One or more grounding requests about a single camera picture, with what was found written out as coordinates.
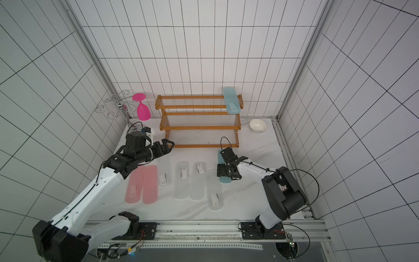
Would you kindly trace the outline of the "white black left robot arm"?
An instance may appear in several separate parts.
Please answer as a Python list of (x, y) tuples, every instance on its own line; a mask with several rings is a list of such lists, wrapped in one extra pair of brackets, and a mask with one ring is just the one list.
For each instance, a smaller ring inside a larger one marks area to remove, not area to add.
[(126, 211), (91, 228), (85, 224), (113, 189), (139, 165), (169, 154), (174, 146), (167, 139), (153, 141), (150, 133), (128, 133), (125, 144), (100, 165), (97, 176), (67, 207), (33, 227), (38, 254), (47, 262), (80, 262), (88, 252), (109, 240), (143, 236), (139, 217)]

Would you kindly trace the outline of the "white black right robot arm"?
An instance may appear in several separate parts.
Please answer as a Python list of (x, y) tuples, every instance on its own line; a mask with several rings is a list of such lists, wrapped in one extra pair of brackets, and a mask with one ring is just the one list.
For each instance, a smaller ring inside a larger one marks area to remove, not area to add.
[(223, 163), (218, 164), (217, 176), (232, 181), (243, 177), (260, 182), (266, 194), (269, 207), (256, 217), (254, 222), (241, 222), (243, 239), (286, 239), (282, 222), (299, 212), (308, 204), (304, 191), (286, 167), (271, 170), (253, 163), (245, 156), (238, 157), (227, 150), (221, 151)]

